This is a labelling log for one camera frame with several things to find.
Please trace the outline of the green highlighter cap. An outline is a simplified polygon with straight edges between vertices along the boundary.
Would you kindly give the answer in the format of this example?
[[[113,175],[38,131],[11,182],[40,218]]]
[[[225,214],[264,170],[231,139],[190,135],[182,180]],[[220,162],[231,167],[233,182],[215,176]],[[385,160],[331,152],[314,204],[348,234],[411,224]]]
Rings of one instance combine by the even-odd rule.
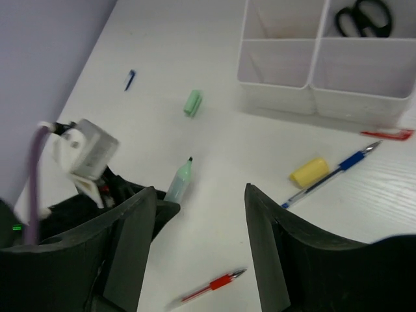
[[[193,90],[183,107],[183,112],[188,117],[193,117],[202,102],[202,92],[200,90]]]

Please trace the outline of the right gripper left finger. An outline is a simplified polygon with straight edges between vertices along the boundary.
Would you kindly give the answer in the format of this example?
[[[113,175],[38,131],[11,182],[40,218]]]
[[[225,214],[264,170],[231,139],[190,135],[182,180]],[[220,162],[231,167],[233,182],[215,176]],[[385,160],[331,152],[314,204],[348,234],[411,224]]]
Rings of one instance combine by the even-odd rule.
[[[1,310],[136,311],[156,208],[148,187],[40,245],[1,249]]]

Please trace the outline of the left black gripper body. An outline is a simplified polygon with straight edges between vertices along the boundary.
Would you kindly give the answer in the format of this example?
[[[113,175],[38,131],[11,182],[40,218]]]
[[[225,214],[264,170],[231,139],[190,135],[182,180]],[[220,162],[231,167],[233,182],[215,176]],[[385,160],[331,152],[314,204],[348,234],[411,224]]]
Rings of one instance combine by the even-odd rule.
[[[116,175],[110,168],[106,168],[98,180],[100,194],[109,205],[100,209],[97,203],[86,194],[78,194],[60,203],[49,207],[47,216],[43,216],[39,222],[39,241],[42,242],[52,236],[75,228],[85,222],[102,215],[115,208],[134,194],[144,189],[144,186],[137,185]]]

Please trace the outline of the yellow highlighter cap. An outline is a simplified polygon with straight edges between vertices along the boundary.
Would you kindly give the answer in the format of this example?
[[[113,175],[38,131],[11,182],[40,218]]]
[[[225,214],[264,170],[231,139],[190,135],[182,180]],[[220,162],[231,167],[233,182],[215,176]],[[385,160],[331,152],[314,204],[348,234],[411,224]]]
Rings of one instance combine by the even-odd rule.
[[[289,179],[300,189],[304,189],[329,174],[329,166],[322,157],[314,158],[296,169]]]

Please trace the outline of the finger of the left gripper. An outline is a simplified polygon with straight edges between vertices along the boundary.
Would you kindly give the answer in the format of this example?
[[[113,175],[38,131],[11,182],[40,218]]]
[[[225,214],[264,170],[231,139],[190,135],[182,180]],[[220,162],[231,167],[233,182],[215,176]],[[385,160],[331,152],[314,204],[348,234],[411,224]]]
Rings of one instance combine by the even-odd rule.
[[[176,216],[181,210],[180,204],[164,200],[166,196],[165,192],[161,190],[156,190],[156,195],[157,209],[155,215],[155,224],[153,227],[152,240],[156,238],[156,236],[160,233],[163,227],[167,225],[167,223],[171,221],[171,219],[173,219],[173,217]]]

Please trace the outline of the black handled scissors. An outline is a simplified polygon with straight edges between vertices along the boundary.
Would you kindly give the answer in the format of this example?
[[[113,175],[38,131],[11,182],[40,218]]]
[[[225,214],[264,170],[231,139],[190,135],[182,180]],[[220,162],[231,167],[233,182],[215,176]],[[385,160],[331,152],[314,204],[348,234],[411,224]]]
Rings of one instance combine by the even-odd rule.
[[[365,29],[370,29],[377,38],[390,37],[393,31],[393,15],[390,11],[390,8],[383,1],[373,0],[367,2],[371,3],[376,7],[379,7],[382,10],[385,17],[387,18],[387,23],[384,26],[377,26],[371,20],[371,18],[368,15],[366,15],[366,13],[362,11],[362,9],[360,9],[361,4],[365,3],[365,1],[355,1],[355,3],[352,6],[346,6],[340,9],[334,16],[335,28],[341,36],[348,37],[341,25],[341,18],[343,16],[348,16],[360,37],[367,37]]]

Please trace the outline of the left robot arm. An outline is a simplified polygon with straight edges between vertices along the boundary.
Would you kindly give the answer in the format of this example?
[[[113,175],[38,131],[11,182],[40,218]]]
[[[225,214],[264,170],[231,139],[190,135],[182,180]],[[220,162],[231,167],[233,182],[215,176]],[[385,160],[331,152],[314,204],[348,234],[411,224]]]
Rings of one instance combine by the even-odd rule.
[[[104,194],[114,202],[109,208],[100,209],[97,204],[82,192],[67,200],[57,203],[49,208],[50,213],[39,221],[39,240],[45,240],[52,236],[75,228],[103,213],[115,208],[125,200],[145,189],[142,185],[130,182],[120,175],[114,174],[109,168],[103,174]],[[157,211],[153,238],[175,215],[180,212],[178,203],[165,201],[166,193],[157,190]],[[11,206],[1,200],[1,247],[7,248],[15,244],[21,244],[23,240],[23,223],[18,220]]]

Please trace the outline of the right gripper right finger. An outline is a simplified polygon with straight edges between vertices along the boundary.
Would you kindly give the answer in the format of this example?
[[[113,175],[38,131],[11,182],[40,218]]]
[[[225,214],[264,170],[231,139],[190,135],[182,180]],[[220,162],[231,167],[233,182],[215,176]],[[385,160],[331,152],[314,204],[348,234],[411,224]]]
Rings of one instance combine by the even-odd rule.
[[[246,223],[263,311],[414,311],[415,236],[371,244],[325,231],[255,185]]]

